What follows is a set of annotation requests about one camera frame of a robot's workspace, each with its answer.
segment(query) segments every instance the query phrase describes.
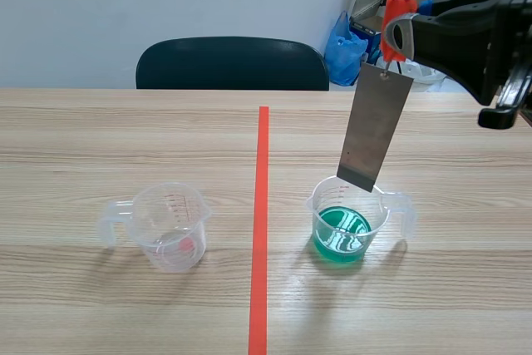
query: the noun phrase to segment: plastic measuring cup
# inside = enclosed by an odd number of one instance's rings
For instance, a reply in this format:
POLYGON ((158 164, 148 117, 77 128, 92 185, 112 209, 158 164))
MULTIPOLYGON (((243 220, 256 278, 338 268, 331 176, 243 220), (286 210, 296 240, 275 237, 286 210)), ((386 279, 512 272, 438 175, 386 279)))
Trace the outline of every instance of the plastic measuring cup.
POLYGON ((112 201, 98 222, 102 241, 116 244, 115 223, 166 272, 183 272, 205 252, 204 222, 211 216, 201 194, 182 183, 163 183, 140 192, 130 201, 112 201))
POLYGON ((401 218, 401 236, 414 235, 417 214, 410 197, 368 193, 336 176, 322 180, 307 200, 313 212, 313 241, 326 258, 337 262, 362 259, 379 230, 394 215, 401 218))

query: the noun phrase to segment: black chair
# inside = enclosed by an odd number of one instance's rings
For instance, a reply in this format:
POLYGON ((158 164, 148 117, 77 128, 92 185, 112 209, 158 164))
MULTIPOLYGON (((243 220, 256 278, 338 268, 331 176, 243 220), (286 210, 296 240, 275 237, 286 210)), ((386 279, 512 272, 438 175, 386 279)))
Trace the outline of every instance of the black chair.
POLYGON ((323 57, 298 42, 262 37, 190 37, 140 57, 137 89, 328 91, 323 57))

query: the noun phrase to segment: wooden table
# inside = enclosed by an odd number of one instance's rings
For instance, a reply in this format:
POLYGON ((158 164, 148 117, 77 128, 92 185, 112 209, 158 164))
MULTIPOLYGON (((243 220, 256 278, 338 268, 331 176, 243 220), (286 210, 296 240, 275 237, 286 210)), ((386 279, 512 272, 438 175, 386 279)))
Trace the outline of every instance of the wooden table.
POLYGON ((259 106, 270 107, 269 354, 530 354, 532 130, 466 95, 411 94, 377 183, 410 194, 407 244, 335 269, 303 202, 336 172, 352 93, 0 91, 0 353, 245 354, 259 106), (208 250, 164 274, 108 200, 165 181, 214 211, 208 250))

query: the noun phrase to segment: metal plate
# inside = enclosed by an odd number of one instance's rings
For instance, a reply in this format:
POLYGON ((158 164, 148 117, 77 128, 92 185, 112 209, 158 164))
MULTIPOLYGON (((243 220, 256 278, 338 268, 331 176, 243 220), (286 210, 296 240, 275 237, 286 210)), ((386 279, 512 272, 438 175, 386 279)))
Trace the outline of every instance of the metal plate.
POLYGON ((372 191, 413 83, 408 76, 362 64, 337 176, 372 191))

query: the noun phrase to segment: green liquid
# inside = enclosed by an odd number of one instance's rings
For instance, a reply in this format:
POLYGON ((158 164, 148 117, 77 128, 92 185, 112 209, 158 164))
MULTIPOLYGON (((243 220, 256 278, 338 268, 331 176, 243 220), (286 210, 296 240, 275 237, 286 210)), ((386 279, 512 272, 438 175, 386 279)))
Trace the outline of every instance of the green liquid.
POLYGON ((314 230, 313 240, 318 251, 335 262, 352 262, 362 259, 372 241, 369 236, 352 237, 345 233, 367 233, 371 226, 361 214, 346 207, 330 207, 319 213, 330 226, 340 230, 329 229, 320 224, 314 230))

